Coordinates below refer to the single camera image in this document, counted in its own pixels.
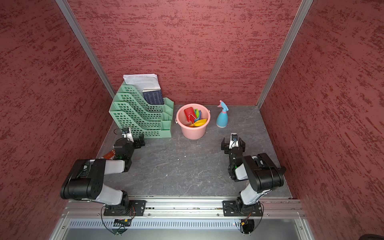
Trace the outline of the teal pink spray bottle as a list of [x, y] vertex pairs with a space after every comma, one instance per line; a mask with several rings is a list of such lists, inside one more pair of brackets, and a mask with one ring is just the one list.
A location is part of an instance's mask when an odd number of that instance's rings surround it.
[[228, 125], [229, 117], [228, 117], [228, 106], [224, 103], [224, 101], [220, 100], [220, 104], [218, 108], [222, 108], [222, 111], [217, 117], [216, 124], [219, 128], [225, 128]]

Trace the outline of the yellow toy scoop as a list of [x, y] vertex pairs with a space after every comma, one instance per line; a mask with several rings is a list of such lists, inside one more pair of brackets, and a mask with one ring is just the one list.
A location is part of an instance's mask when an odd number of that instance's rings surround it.
[[191, 128], [201, 127], [201, 126], [205, 125], [206, 123], [207, 123], [207, 119], [200, 119], [200, 120], [197, 120], [196, 122], [192, 123], [191, 125], [189, 125], [189, 127], [191, 127]]

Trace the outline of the red toy spade wooden handle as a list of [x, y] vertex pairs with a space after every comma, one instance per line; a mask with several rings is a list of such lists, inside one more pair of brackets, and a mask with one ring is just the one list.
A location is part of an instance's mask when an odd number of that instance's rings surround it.
[[197, 119], [196, 114], [195, 114], [195, 110], [193, 107], [188, 107], [188, 108], [184, 109], [184, 114], [186, 116], [187, 121], [190, 123], [194, 123], [195, 120]]

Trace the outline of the blue toy rake yellow handle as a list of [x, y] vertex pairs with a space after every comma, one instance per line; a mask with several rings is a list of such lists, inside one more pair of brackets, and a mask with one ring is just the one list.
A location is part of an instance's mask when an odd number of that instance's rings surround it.
[[198, 118], [198, 119], [195, 119], [194, 122], [199, 121], [199, 120], [201, 119], [201, 117], [202, 117], [202, 112], [200, 111], [200, 116], [199, 116], [199, 118]]

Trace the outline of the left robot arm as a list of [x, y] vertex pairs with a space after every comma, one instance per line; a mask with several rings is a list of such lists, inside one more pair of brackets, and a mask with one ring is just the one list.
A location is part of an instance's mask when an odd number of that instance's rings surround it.
[[128, 193], [104, 184], [106, 175], [126, 173], [132, 165], [135, 149], [145, 146], [144, 135], [137, 139], [120, 138], [115, 142], [112, 159], [77, 160], [64, 183], [60, 196], [64, 200], [91, 201], [103, 204], [104, 216], [143, 216], [146, 201], [130, 201]]

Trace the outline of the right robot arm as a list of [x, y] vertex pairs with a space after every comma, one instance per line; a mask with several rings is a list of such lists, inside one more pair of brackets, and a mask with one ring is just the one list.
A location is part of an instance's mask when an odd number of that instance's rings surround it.
[[236, 134], [221, 142], [221, 150], [229, 156], [228, 172], [235, 182], [248, 181], [235, 201], [223, 201], [226, 217], [260, 217], [263, 215], [260, 199], [284, 185], [285, 167], [277, 167], [266, 153], [244, 156], [246, 143]]

